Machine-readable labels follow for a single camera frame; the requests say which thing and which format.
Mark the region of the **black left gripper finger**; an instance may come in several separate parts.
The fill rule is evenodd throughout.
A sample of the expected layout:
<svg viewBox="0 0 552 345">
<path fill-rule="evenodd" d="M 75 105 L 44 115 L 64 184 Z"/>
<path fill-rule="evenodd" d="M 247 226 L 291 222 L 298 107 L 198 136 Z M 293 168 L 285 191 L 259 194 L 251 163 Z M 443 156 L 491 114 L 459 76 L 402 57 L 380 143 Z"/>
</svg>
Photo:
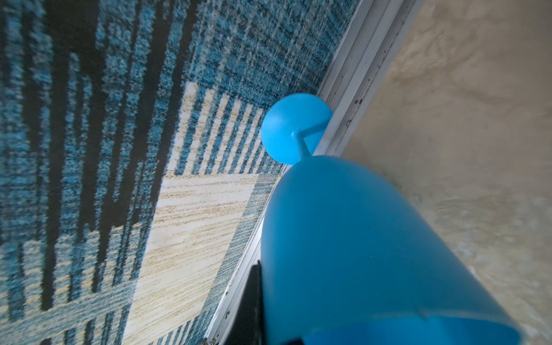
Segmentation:
<svg viewBox="0 0 552 345">
<path fill-rule="evenodd" d="M 250 270 L 237 313 L 224 344 L 264 344 L 264 322 L 262 269 L 258 262 Z"/>
</svg>

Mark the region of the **blue plastic wine glass front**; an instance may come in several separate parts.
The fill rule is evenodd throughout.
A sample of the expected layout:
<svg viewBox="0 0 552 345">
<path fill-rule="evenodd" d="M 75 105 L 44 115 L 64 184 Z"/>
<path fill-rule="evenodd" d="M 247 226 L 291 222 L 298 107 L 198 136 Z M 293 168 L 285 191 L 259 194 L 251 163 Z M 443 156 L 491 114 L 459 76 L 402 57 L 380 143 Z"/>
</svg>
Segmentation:
<svg viewBox="0 0 552 345">
<path fill-rule="evenodd" d="M 516 322 L 385 179 L 314 155 L 332 113 L 297 93 L 262 124 L 289 170 L 261 239 L 269 344 L 520 344 Z"/>
</svg>

